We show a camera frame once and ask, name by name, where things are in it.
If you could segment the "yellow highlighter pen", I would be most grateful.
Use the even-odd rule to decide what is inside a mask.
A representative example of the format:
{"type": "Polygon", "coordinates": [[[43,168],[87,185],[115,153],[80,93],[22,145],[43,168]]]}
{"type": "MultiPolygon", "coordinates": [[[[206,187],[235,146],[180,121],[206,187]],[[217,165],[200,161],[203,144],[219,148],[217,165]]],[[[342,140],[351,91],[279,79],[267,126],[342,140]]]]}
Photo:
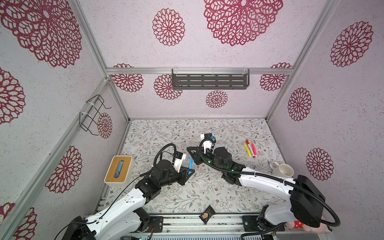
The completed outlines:
{"type": "Polygon", "coordinates": [[[245,147],[245,149],[246,149],[247,155],[248,155],[249,157],[252,157],[252,154],[251,154],[251,152],[250,152],[250,149],[248,148],[248,145],[247,145],[246,143],[244,143],[244,147],[245,147]]]}

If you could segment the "pink highlighter pen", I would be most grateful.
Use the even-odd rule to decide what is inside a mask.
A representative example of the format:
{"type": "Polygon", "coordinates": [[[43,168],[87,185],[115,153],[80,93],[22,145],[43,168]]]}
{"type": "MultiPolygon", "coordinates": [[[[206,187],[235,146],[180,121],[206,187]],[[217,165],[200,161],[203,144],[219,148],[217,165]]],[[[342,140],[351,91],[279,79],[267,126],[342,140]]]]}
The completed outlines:
{"type": "Polygon", "coordinates": [[[250,143],[251,143],[251,146],[252,146],[253,157],[255,158],[257,156],[256,148],[255,148],[255,145],[254,145],[253,141],[250,141],[250,143]]]}

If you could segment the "blue highlighter pen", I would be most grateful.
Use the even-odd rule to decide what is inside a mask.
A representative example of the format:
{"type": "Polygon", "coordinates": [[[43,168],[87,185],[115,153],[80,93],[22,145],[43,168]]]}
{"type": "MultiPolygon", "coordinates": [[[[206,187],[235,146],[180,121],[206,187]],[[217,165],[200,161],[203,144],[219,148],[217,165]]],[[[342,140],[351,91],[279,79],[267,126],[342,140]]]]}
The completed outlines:
{"type": "Polygon", "coordinates": [[[190,169],[190,170],[193,169],[193,163],[194,163],[193,158],[190,158],[190,162],[189,162],[189,169],[190,169]]]}

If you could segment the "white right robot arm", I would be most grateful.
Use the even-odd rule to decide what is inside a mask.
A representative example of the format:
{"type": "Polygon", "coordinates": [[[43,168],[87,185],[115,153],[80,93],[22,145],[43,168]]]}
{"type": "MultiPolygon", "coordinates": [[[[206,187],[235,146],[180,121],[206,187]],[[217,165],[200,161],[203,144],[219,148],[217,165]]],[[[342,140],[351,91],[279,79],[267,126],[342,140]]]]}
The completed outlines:
{"type": "Polygon", "coordinates": [[[255,188],[284,199],[278,205],[262,207],[254,222],[260,232],[273,231],[294,221],[312,228],[321,225],[338,227],[341,224],[336,212],[326,204],[324,195],[305,176],[299,175],[292,179],[254,171],[234,162],[224,147],[215,150],[188,147],[187,151],[196,165],[205,164],[221,172],[222,178],[230,185],[255,188]]]}

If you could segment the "white red marker pen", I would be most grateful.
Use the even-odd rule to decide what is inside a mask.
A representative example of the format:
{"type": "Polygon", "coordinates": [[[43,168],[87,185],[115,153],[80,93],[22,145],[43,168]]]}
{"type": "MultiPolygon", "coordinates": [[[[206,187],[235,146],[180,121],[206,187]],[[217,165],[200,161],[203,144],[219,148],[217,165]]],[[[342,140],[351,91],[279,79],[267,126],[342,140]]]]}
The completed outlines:
{"type": "Polygon", "coordinates": [[[247,145],[248,152],[250,153],[250,155],[251,155],[253,158],[255,158],[256,155],[255,155],[255,153],[254,153],[254,151],[253,151],[253,148],[252,148],[251,143],[249,142],[249,140],[246,140],[246,145],[247,145]]]}

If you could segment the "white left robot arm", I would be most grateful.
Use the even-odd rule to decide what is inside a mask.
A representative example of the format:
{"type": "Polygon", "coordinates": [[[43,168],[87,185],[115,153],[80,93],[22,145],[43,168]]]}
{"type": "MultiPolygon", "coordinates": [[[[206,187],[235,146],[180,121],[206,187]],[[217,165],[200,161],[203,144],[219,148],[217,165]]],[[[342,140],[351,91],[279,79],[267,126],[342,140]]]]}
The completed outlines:
{"type": "Polygon", "coordinates": [[[78,216],[65,228],[63,240],[117,240],[122,236],[144,231],[149,226],[150,215],[144,205],[157,197],[162,187],[178,183],[185,185],[195,173],[192,164],[176,170],[168,160],[159,161],[131,191],[116,200],[107,209],[86,218],[78,216]]]}

